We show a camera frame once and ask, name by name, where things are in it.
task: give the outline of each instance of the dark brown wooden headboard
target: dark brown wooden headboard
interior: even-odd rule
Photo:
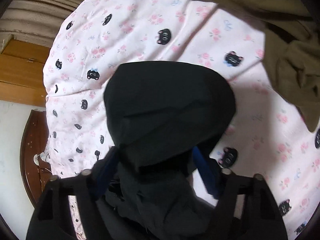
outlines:
[[[51,177],[49,163],[43,162],[40,156],[38,157],[39,166],[33,161],[34,155],[44,152],[48,134],[46,112],[32,110],[21,140],[20,171],[24,187],[34,207],[44,185]]]

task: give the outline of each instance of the olive brown cloth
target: olive brown cloth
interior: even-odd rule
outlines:
[[[300,0],[201,0],[249,13],[266,23],[264,67],[273,88],[298,107],[309,131],[320,116],[318,29]]]

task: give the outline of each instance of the black fabric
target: black fabric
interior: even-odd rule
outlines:
[[[208,156],[235,114],[227,81],[198,65],[126,63],[110,79],[104,101],[120,156],[105,203],[150,238],[204,233],[214,209],[196,197],[186,177],[195,169],[192,147]],[[123,232],[113,238],[125,239]]]

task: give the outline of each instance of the wooden cabinet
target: wooden cabinet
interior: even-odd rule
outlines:
[[[50,48],[10,40],[0,54],[0,100],[45,106],[43,67]]]

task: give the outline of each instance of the pink floral bed sheet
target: pink floral bed sheet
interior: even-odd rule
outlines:
[[[237,100],[237,114],[212,156],[220,159],[223,147],[234,147],[239,152],[234,172],[264,175],[293,240],[319,203],[320,151],[296,108],[270,86],[261,64],[262,27],[208,2],[85,0],[62,24],[43,70],[52,173],[75,176],[113,145],[103,92],[121,63],[203,65],[229,81]],[[194,188],[216,203],[197,172]],[[85,239],[75,198],[70,208],[77,236]]]

